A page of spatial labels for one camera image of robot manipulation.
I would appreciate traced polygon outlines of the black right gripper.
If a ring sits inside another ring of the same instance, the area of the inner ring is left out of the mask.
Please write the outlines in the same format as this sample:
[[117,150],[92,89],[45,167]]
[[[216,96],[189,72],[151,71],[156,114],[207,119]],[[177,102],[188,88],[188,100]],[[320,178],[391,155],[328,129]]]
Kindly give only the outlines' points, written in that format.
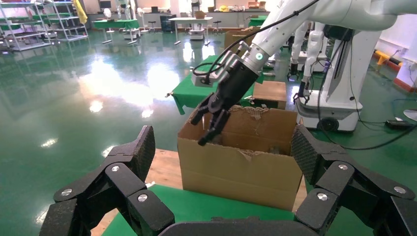
[[192,125],[197,125],[204,117],[211,118],[209,129],[198,145],[204,146],[222,132],[231,114],[228,110],[240,101],[258,77],[258,72],[241,61],[229,69],[228,75],[219,81],[216,92],[208,97],[208,101],[200,103],[190,118]]

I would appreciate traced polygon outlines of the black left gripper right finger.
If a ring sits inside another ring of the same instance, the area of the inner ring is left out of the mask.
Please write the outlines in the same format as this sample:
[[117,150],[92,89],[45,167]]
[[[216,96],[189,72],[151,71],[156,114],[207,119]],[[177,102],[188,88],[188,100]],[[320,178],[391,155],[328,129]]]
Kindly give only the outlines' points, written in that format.
[[414,236],[417,203],[408,187],[356,162],[340,145],[295,127],[291,154],[312,186],[295,220],[323,236],[339,210],[352,211],[376,236]]

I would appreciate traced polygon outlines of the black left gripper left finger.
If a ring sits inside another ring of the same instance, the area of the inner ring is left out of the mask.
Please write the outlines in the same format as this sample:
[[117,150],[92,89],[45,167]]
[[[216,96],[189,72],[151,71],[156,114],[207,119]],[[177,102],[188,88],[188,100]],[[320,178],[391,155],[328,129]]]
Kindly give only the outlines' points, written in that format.
[[145,184],[155,150],[149,125],[134,141],[113,147],[96,169],[54,194],[40,235],[89,236],[113,209],[136,235],[161,234],[174,224],[175,216]]

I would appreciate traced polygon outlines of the idle robot black gripper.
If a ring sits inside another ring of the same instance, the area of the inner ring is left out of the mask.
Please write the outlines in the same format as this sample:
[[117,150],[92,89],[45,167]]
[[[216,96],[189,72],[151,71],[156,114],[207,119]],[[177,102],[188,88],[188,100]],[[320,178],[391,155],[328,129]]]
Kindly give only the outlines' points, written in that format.
[[300,86],[299,86],[299,90],[297,93],[295,93],[295,95],[293,96],[293,103],[295,104],[296,101],[300,98],[304,98],[304,104],[306,105],[309,101],[309,97],[310,97],[310,92],[309,92],[309,86],[310,83],[309,82],[301,82]]
[[296,81],[299,79],[298,64],[291,63],[287,73],[288,81]]

